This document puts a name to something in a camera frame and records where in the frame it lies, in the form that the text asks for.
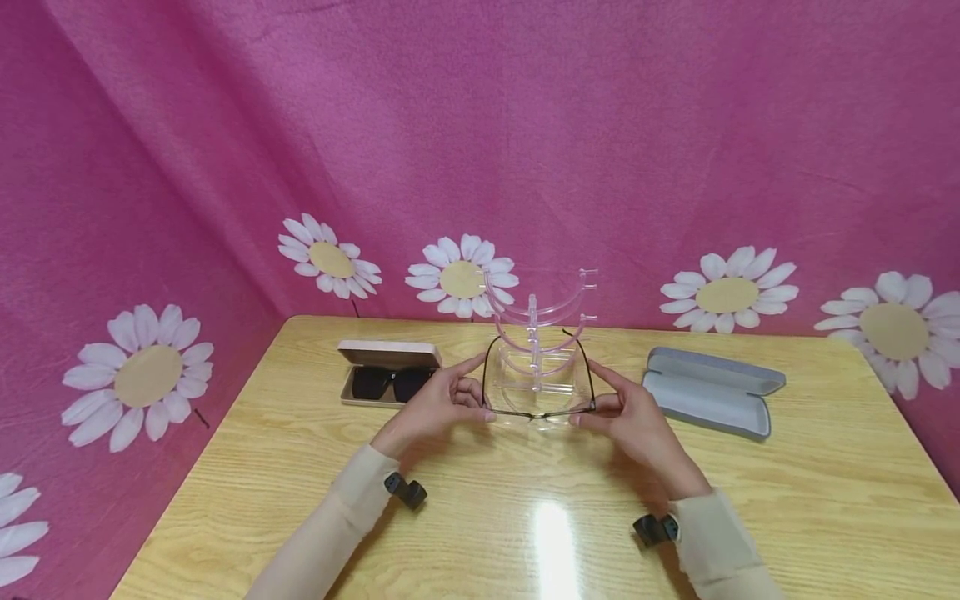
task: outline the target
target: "wooden table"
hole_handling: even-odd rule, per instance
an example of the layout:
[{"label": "wooden table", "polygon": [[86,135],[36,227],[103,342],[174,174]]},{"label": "wooden table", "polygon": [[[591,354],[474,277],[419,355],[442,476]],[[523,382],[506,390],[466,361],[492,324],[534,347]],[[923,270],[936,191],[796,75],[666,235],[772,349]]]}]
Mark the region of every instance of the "wooden table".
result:
[{"label": "wooden table", "polygon": [[[241,598],[389,409],[344,406],[342,339],[430,342],[446,364],[491,324],[296,317],[283,327],[113,598]],[[639,378],[669,346],[783,371],[773,436],[674,422],[726,490],[790,598],[960,597],[960,509],[853,347],[822,338],[593,329],[600,362]],[[598,386],[607,391],[601,382]],[[360,546],[340,598],[694,598],[672,547],[641,553],[631,523],[656,485],[581,431],[461,429],[413,457],[429,490]]]}]

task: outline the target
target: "person's left hand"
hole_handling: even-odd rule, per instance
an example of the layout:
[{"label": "person's left hand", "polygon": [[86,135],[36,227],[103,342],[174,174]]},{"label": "person's left hand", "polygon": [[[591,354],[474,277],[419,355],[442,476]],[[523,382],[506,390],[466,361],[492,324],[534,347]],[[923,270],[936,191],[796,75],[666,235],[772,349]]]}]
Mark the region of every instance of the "person's left hand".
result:
[{"label": "person's left hand", "polygon": [[480,353],[459,365],[440,369],[387,421],[370,445],[385,456],[400,455],[420,438],[438,436],[459,422],[490,422],[496,414],[483,407],[480,382],[467,374],[483,364]]}]

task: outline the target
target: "gray glasses case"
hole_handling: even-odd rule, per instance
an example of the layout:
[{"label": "gray glasses case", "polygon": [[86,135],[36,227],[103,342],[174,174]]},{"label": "gray glasses case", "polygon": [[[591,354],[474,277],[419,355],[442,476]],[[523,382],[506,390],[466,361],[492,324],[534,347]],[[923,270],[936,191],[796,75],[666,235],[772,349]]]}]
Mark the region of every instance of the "gray glasses case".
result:
[{"label": "gray glasses case", "polygon": [[786,385],[786,375],[718,356],[654,348],[643,387],[667,417],[763,442],[770,437],[764,396]]}]

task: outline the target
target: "beige flower center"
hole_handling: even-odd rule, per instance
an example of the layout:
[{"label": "beige flower center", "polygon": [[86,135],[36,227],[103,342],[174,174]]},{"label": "beige flower center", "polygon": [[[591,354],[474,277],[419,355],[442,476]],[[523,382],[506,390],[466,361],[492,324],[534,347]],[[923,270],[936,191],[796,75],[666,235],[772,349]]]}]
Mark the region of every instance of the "beige flower center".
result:
[{"label": "beige flower center", "polygon": [[310,262],[324,273],[346,279],[353,277],[353,261],[333,244],[316,242],[310,247]]},{"label": "beige flower center", "polygon": [[877,352],[892,360],[917,358],[930,340],[924,318],[903,304],[870,306],[860,315],[860,329]]},{"label": "beige flower center", "polygon": [[697,292],[697,306],[711,313],[735,313],[750,308],[760,296],[760,288],[743,277],[723,277],[711,281]]},{"label": "beige flower center", "polygon": [[468,260],[458,260],[440,273],[440,287],[454,298],[473,298],[483,294],[483,273]]},{"label": "beige flower center", "polygon": [[127,359],[113,380],[113,391],[127,406],[150,406],[170,394],[182,370],[179,352],[163,344],[150,346]]}]

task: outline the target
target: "pink fabric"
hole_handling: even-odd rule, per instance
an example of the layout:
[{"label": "pink fabric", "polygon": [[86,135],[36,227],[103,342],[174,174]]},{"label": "pink fabric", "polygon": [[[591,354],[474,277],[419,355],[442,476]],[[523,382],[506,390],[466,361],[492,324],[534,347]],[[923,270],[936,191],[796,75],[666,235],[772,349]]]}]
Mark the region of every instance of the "pink fabric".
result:
[{"label": "pink fabric", "polygon": [[[282,318],[455,319],[404,281],[443,236],[600,268],[606,326],[673,328],[660,287],[747,245],[798,266],[758,333],[820,334],[822,304],[888,271],[960,289],[951,2],[48,0],[0,17],[0,473],[23,470],[44,494],[29,516],[51,521],[23,596],[106,597],[209,435],[191,418],[118,454],[66,441],[63,372],[142,302],[202,321],[214,424]],[[302,212],[380,267],[376,296],[293,272],[276,237]],[[897,399],[955,490],[958,390]]]}]

